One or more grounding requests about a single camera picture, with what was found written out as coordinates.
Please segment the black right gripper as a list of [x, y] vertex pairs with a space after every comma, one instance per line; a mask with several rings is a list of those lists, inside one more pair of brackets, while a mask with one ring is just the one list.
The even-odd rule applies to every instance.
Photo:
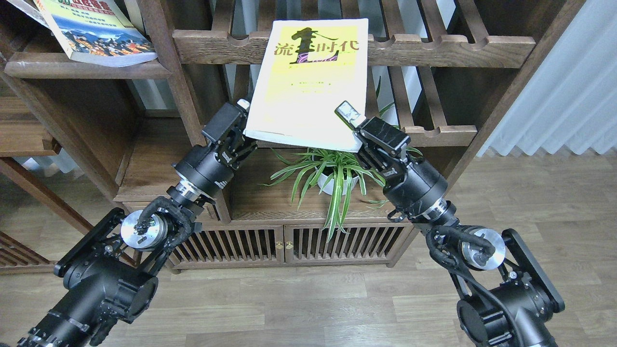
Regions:
[[443, 199], [447, 181], [424, 158], [407, 155], [408, 134], [379, 117], [367, 118], [344, 101], [335, 114], [361, 141], [356, 158], [364, 169], [385, 178], [383, 194], [395, 206], [387, 218], [412, 223], [447, 223], [449, 203]]

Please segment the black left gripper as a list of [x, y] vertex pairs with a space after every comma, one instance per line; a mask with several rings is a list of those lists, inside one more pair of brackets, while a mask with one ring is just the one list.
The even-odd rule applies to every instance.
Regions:
[[175, 165], [181, 180], [173, 187], [174, 198], [216, 198], [227, 186], [241, 162], [257, 148], [256, 139], [251, 137], [227, 139], [233, 133], [244, 132], [249, 108], [245, 99], [227, 102], [203, 127], [203, 136], [212, 144], [195, 145]]

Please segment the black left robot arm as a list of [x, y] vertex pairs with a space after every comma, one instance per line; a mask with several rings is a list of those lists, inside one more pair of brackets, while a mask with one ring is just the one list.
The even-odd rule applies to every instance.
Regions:
[[55, 265], [66, 295], [20, 341], [20, 347], [98, 346], [118, 321], [132, 323], [150, 305], [157, 274], [174, 248], [201, 230], [196, 218], [256, 149], [244, 136], [249, 101], [225, 103], [196, 145], [175, 165], [179, 183], [143, 210], [112, 209]]

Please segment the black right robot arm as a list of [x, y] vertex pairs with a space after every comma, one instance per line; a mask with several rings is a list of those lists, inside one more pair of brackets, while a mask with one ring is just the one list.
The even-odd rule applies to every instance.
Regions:
[[425, 237], [430, 257], [449, 272], [460, 297], [461, 329], [477, 347], [555, 347], [546, 323], [564, 300], [512, 228], [466, 226], [445, 199], [446, 179], [407, 148], [410, 137], [348, 102], [335, 113], [361, 143], [357, 159], [386, 181], [390, 220], [409, 220]]

